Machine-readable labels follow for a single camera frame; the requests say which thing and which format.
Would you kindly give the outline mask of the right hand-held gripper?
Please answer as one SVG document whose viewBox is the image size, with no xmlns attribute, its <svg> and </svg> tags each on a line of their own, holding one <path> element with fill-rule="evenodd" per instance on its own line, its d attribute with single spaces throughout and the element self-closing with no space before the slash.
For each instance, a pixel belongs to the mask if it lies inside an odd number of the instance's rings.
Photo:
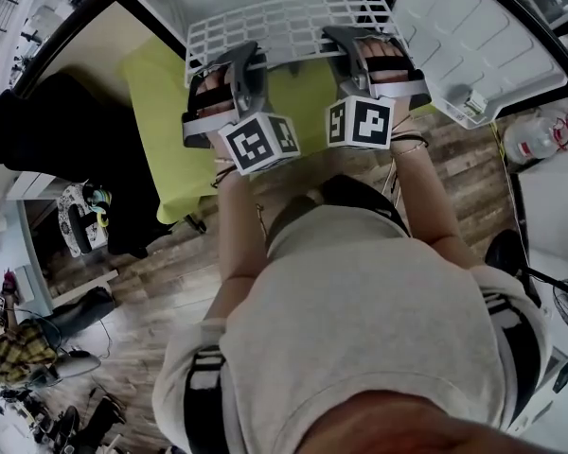
<svg viewBox="0 0 568 454">
<path fill-rule="evenodd" d="M 353 26 L 325 26 L 323 31 L 343 52 L 328 60 L 337 86 L 337 100 L 325 111 L 328 146 L 389 148 L 394 132 L 410 120 L 410 112 L 430 103 L 422 71 L 402 43 L 387 33 Z M 387 42 L 405 58 L 384 57 L 382 44 Z M 407 70 L 408 80 L 385 83 L 387 69 Z"/>
</svg>

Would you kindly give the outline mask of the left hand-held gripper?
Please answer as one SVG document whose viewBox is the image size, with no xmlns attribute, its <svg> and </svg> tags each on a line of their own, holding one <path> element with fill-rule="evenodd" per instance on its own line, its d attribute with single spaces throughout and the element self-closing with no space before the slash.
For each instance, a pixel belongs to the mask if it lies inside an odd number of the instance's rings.
<svg viewBox="0 0 568 454">
<path fill-rule="evenodd" d="M 242 175 L 266 170 L 300 155 L 289 117 L 273 112 L 267 94 L 264 56 L 257 41 L 232 47 L 211 62 L 225 67 L 222 85 L 202 93 L 198 88 L 209 75 L 194 76 L 182 116 L 183 143 L 187 148 L 210 148 L 219 135 L 229 157 Z"/>
</svg>

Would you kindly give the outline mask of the person's right hand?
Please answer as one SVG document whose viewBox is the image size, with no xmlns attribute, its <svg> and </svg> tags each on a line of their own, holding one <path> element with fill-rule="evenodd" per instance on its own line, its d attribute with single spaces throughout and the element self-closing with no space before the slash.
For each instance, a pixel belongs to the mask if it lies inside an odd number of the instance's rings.
<svg viewBox="0 0 568 454">
<path fill-rule="evenodd" d="M 384 42 L 379 39 L 367 38 L 358 41 L 358 46 L 362 55 L 369 58 L 378 57 L 401 57 L 405 58 L 404 53 L 391 42 Z M 390 83 L 408 80 L 408 71 L 404 69 L 387 69 L 370 73 L 372 83 Z"/>
</svg>

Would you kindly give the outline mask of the person's left hand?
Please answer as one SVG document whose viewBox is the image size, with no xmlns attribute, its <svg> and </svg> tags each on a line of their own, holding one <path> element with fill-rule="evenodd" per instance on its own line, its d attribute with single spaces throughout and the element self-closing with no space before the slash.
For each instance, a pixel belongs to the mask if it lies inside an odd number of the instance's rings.
<svg viewBox="0 0 568 454">
<path fill-rule="evenodd" d="M 213 89 L 220 89 L 226 87 L 231 88 L 232 74 L 231 70 L 226 67 L 222 67 L 208 74 L 203 82 L 198 86 L 196 90 L 196 95 L 200 96 L 205 93 L 212 91 Z M 221 98 L 218 102 L 213 105 L 205 106 L 197 110 L 197 116 L 200 118 L 208 117 L 213 114 L 221 114 L 230 110 L 234 110 L 235 105 L 232 99 L 224 100 Z"/>
</svg>

